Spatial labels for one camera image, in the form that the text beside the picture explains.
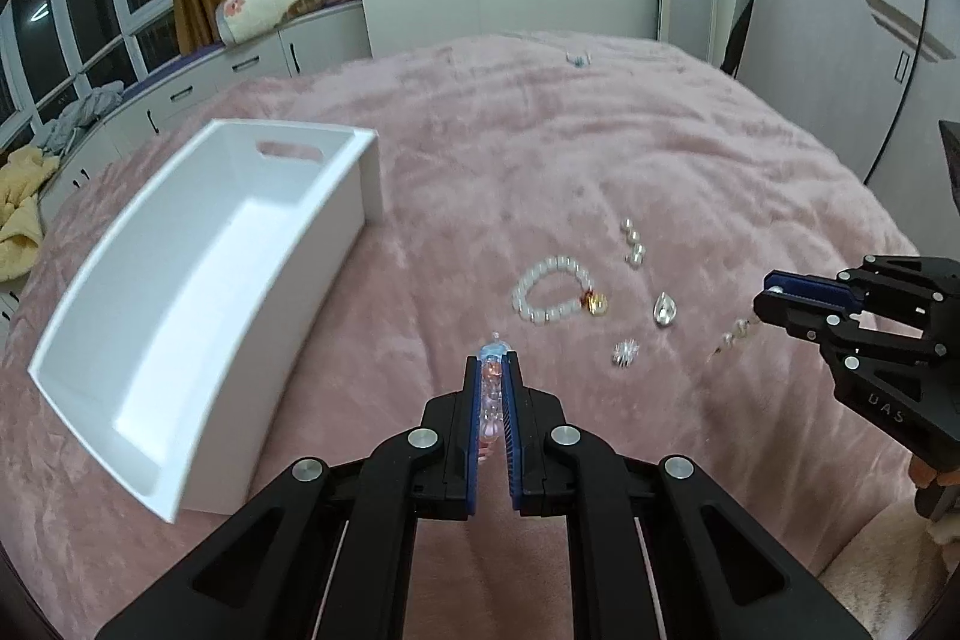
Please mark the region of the person's right hand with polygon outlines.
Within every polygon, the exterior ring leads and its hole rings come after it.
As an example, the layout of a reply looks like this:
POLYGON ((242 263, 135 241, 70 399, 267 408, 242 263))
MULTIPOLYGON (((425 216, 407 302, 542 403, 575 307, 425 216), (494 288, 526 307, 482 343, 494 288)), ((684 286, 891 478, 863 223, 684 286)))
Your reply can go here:
POLYGON ((914 510, 931 523, 958 512, 958 470, 937 471, 913 455, 908 468, 913 481, 914 510))

